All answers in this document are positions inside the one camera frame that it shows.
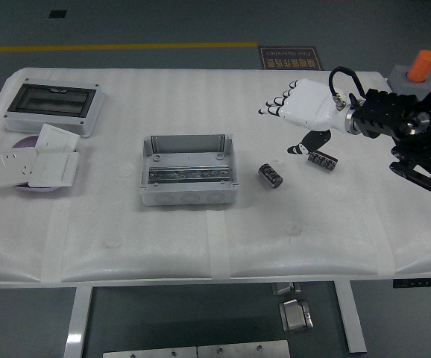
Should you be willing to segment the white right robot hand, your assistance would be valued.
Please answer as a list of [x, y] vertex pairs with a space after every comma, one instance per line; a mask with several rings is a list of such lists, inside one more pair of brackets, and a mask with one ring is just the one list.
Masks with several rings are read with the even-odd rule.
[[327, 85], [305, 78], [290, 83], [287, 91], [259, 110], [261, 115], [276, 116], [309, 131], [297, 145], [287, 149], [288, 153], [295, 155], [317, 151], [330, 140], [332, 129], [350, 133], [349, 112], [345, 93], [339, 90], [332, 92]]

